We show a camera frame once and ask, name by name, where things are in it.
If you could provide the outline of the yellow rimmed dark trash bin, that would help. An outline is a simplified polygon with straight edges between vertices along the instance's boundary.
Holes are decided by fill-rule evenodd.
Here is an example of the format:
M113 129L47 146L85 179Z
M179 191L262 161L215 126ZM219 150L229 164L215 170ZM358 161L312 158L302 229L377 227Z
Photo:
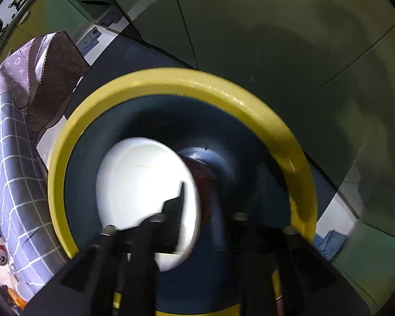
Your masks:
M179 195L174 253L130 253L130 231ZM214 75L154 68L89 95L48 172L70 261L42 315L286 315L313 311L315 185L303 150L260 99Z

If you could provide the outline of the green kitchen cabinets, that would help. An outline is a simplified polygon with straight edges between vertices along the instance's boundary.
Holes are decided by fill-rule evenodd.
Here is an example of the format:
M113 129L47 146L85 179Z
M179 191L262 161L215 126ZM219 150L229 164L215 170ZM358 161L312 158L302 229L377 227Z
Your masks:
M395 292L395 9L388 0L115 0L144 41L249 90L359 220L335 265Z

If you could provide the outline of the blue checkered tablecloth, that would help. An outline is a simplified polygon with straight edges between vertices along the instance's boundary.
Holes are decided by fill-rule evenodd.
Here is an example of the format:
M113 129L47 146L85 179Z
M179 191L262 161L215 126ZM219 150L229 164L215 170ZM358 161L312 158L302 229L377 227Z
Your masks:
M67 262L38 151L90 65L64 31L31 39L0 65L0 237L10 274L35 295Z

